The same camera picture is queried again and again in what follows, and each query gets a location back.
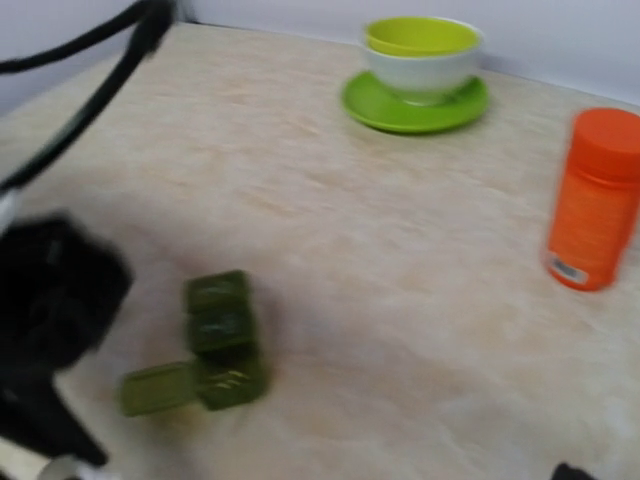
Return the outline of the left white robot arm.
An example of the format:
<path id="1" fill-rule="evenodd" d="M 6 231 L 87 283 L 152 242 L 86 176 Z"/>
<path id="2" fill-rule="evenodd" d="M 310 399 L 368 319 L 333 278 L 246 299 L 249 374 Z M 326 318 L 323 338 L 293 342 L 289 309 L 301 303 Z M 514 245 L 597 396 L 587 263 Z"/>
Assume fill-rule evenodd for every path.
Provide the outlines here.
<path id="1" fill-rule="evenodd" d="M 66 406 L 55 376 L 104 341 L 133 275 L 120 253 L 65 213 L 15 216 L 22 191 L 50 168 L 105 110 L 171 28 L 171 1 L 138 1 L 53 49 L 1 64 L 12 75 L 60 62 L 123 30 L 127 48 L 109 76 L 62 129 L 1 181 L 1 435 L 91 478 L 104 449 Z"/>

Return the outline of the green weekly pill organizer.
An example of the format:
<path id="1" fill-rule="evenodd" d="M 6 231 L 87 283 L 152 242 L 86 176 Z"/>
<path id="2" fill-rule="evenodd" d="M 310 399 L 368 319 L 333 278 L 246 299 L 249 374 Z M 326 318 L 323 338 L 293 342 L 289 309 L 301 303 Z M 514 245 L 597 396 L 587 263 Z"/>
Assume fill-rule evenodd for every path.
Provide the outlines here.
<path id="1" fill-rule="evenodd" d="M 209 411 L 257 400 L 269 387 L 249 275 L 232 270 L 187 281 L 185 340 L 191 358 L 127 374 L 123 415 L 150 415 L 199 403 Z"/>

